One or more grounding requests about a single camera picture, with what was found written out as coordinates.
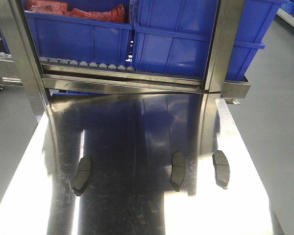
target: stainless steel table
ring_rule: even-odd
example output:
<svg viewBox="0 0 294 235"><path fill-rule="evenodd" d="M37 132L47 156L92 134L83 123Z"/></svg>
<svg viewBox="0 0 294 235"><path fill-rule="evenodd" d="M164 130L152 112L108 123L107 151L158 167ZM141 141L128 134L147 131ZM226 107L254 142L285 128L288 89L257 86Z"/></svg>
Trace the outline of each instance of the stainless steel table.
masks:
<svg viewBox="0 0 294 235"><path fill-rule="evenodd" d="M216 184L212 154L230 166ZM185 158L180 192L172 155ZM71 182L90 155L91 180ZM0 204L0 235L282 235L219 94L54 95Z"/></svg>

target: stainless steel frame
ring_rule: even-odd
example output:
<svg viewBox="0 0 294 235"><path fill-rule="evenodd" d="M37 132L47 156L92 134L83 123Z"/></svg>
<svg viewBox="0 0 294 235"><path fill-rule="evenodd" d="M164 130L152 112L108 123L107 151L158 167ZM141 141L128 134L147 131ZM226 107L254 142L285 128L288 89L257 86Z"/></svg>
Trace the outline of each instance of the stainless steel frame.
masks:
<svg viewBox="0 0 294 235"><path fill-rule="evenodd" d="M0 26L17 72L22 77L29 103L39 121L48 104L49 92L41 81L43 70L20 0L0 0Z"/></svg>
<svg viewBox="0 0 294 235"><path fill-rule="evenodd" d="M2 69L3 66L0 65L0 76L22 80L22 85L25 87L37 119L48 103L49 94L45 88L105 91L112 94L201 93L204 90L208 93L220 93L224 85L244 2L244 0L220 0L207 74L201 82L194 80L194 78L170 77L150 73L41 65L21 1L0 0L0 25L13 56L14 66L19 74L17 76L13 72L11 61L5 60L4 64L7 66L4 65L6 69Z"/></svg>
<svg viewBox="0 0 294 235"><path fill-rule="evenodd" d="M205 91L222 91L244 3L244 0L220 1L210 60L203 83Z"/></svg>

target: metal post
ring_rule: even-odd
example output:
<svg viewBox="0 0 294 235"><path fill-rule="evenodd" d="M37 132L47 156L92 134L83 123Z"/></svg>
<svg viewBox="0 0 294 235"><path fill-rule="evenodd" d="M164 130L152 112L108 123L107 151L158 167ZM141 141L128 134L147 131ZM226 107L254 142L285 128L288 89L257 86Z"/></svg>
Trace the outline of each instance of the metal post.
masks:
<svg viewBox="0 0 294 235"><path fill-rule="evenodd" d="M221 92L245 0L220 0L203 88Z"/></svg>
<svg viewBox="0 0 294 235"><path fill-rule="evenodd" d="M0 0L0 27L29 103L39 121L48 104L49 92L41 81L43 70L20 0Z"/></svg>

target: metal rail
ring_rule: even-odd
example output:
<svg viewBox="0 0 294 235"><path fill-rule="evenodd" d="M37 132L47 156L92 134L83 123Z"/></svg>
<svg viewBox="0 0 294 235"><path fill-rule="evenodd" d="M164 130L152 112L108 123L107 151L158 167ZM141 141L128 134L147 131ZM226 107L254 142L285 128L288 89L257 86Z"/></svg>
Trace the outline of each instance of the metal rail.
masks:
<svg viewBox="0 0 294 235"><path fill-rule="evenodd" d="M294 17L292 15L285 12L281 8L278 10L277 15L294 27Z"/></svg>

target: blue plastic bin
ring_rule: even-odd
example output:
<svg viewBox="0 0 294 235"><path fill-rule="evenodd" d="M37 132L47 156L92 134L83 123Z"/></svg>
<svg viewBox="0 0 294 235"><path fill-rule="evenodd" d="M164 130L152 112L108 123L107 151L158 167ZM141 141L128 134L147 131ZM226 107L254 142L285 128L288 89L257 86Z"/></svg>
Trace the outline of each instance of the blue plastic bin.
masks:
<svg viewBox="0 0 294 235"><path fill-rule="evenodd" d="M210 35L217 0L140 0L141 26Z"/></svg>
<svg viewBox="0 0 294 235"><path fill-rule="evenodd" d="M294 14L294 0L288 0L287 3L282 4L281 9L289 14Z"/></svg>
<svg viewBox="0 0 294 235"><path fill-rule="evenodd" d="M287 0L246 0L237 32L238 41L260 43L276 12ZM216 0L141 0L141 26L210 35Z"/></svg>
<svg viewBox="0 0 294 235"><path fill-rule="evenodd" d="M261 43L283 3L286 0L245 0L236 40Z"/></svg>
<svg viewBox="0 0 294 235"><path fill-rule="evenodd" d="M264 43L246 43L236 41L233 47L226 80L242 81L258 49L264 49Z"/></svg>
<svg viewBox="0 0 294 235"><path fill-rule="evenodd" d="M134 68L203 78L210 37L134 25ZM229 80L242 80L258 49L264 44L235 42L227 74Z"/></svg>
<svg viewBox="0 0 294 235"><path fill-rule="evenodd" d="M134 68L203 77L210 37L134 25Z"/></svg>
<svg viewBox="0 0 294 235"><path fill-rule="evenodd" d="M130 0L63 0L70 9L107 11L120 3L129 15ZM25 11L39 56L125 65L132 39L132 23Z"/></svg>

